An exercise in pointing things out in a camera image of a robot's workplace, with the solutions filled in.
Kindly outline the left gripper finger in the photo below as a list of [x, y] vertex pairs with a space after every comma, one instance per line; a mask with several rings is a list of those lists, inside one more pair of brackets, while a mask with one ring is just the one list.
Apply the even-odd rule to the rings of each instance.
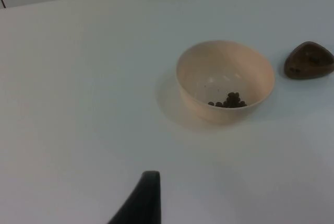
[[160, 172], [145, 171], [109, 224], [160, 224]]

